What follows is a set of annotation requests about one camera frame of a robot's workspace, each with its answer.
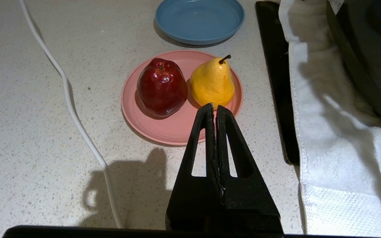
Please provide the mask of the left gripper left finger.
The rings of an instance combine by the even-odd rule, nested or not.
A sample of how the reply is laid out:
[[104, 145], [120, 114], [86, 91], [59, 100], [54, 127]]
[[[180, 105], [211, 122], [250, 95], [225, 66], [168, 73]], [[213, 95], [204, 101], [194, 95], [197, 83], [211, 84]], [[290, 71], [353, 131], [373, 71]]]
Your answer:
[[[205, 129], [206, 176], [192, 176], [200, 131]], [[197, 111], [165, 213], [166, 229], [186, 232], [224, 232], [220, 162], [214, 108]]]

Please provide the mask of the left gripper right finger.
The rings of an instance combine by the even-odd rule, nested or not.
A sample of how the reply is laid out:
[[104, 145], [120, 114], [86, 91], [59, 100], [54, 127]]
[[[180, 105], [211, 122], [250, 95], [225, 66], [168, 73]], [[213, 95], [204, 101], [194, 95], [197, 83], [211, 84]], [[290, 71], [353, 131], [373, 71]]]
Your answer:
[[221, 204], [228, 230], [282, 234], [280, 213], [230, 110], [216, 115]]

